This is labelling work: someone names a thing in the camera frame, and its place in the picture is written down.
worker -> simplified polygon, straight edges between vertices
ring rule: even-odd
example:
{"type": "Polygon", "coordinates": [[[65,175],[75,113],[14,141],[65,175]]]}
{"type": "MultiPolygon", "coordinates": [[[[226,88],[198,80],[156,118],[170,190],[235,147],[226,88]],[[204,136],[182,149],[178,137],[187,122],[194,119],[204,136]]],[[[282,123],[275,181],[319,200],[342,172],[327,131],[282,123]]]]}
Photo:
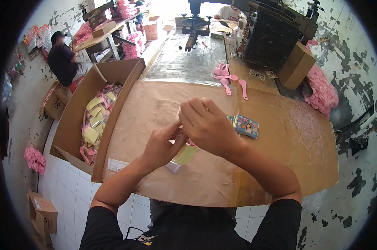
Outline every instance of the worker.
{"type": "Polygon", "coordinates": [[[63,86],[68,87],[72,82],[85,76],[92,67],[92,62],[76,62],[76,39],[72,41],[72,49],[65,44],[65,37],[61,31],[51,36],[52,48],[48,53],[47,63],[63,86]]]}
{"type": "Polygon", "coordinates": [[[180,107],[180,121],[155,129],[144,153],[98,189],[80,248],[295,249],[301,220],[301,187],[295,173],[251,147],[211,99],[191,98],[180,107]],[[126,202],[142,178],[169,163],[188,138],[201,149],[241,167],[270,194],[271,205],[252,242],[234,230],[235,213],[231,209],[153,199],[150,199],[150,230],[135,239],[123,239],[116,219],[118,207],[126,202]]]}
{"type": "Polygon", "coordinates": [[[225,19],[238,23],[240,19],[240,10],[234,6],[223,6],[219,12],[214,16],[215,19],[225,19]]]}
{"type": "MultiPolygon", "coordinates": [[[[136,0],[129,0],[130,4],[136,4],[135,7],[138,7],[138,6],[143,6],[144,3],[142,1],[136,1],[136,0]]],[[[142,13],[140,13],[138,16],[136,16],[136,21],[135,21],[135,25],[136,25],[136,30],[137,31],[141,31],[141,23],[142,23],[142,18],[144,17],[144,15],[142,13]]]]}

white t-shirt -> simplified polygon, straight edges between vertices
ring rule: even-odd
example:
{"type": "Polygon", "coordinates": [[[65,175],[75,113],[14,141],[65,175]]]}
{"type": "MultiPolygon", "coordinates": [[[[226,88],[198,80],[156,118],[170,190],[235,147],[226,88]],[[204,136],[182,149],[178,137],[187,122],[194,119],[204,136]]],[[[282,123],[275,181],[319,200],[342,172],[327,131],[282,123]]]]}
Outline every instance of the white t-shirt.
{"type": "Polygon", "coordinates": [[[230,20],[230,21],[233,21],[233,22],[237,22],[238,23],[238,20],[239,20],[239,16],[240,16],[240,11],[234,11],[231,6],[223,6],[219,12],[218,12],[218,15],[220,16],[221,19],[225,19],[225,20],[230,20]]]}

pile of pink spoons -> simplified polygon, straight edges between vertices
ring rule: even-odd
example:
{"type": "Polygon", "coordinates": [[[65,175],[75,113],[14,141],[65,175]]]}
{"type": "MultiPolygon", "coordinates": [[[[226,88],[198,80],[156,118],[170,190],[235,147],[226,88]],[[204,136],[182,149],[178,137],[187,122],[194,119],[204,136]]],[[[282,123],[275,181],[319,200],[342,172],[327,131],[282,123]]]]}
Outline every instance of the pile of pink spoons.
{"type": "MultiPolygon", "coordinates": [[[[216,75],[214,76],[214,79],[220,79],[220,83],[226,89],[226,94],[228,96],[231,96],[231,89],[228,86],[229,81],[227,80],[227,78],[231,79],[232,81],[237,81],[238,76],[230,75],[229,66],[230,66],[229,64],[224,64],[220,62],[218,64],[218,67],[214,69],[214,74],[216,75]]],[[[248,100],[247,90],[246,90],[247,82],[242,79],[239,80],[238,82],[240,83],[242,87],[242,97],[244,98],[244,100],[248,100]]]]}

machine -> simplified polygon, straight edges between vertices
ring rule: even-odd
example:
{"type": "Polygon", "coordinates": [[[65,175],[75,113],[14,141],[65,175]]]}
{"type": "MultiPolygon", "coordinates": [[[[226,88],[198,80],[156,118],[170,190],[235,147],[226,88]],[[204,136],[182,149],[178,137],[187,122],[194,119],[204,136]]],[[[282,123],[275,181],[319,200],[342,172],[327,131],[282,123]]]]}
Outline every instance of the machine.
{"type": "MultiPolygon", "coordinates": [[[[182,33],[188,34],[186,51],[190,51],[196,45],[197,37],[209,36],[208,21],[201,19],[200,5],[205,0],[188,0],[192,16],[185,20],[183,16],[182,33]]],[[[238,51],[242,53],[242,59],[269,69],[279,71],[295,43],[300,40],[306,44],[315,36],[318,25],[316,20],[319,16],[317,10],[320,2],[313,0],[310,3],[307,15],[304,16],[287,5],[282,0],[217,0],[209,1],[221,4],[230,4],[240,9],[247,17],[247,23],[243,27],[243,40],[238,51]]]]}

hand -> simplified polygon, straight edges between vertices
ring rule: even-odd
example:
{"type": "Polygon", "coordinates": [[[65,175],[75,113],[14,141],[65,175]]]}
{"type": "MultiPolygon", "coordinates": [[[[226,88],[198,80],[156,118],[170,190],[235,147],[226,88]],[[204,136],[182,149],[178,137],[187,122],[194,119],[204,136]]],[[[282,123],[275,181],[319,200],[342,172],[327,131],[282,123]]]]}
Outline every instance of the hand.
{"type": "Polygon", "coordinates": [[[181,103],[183,133],[211,154],[229,157],[246,142],[236,133],[225,113],[209,98],[193,97],[181,103]]]}
{"type": "Polygon", "coordinates": [[[141,159],[146,169],[150,172],[169,163],[187,142],[188,137],[179,128],[180,121],[172,123],[165,128],[152,131],[141,159]]]}

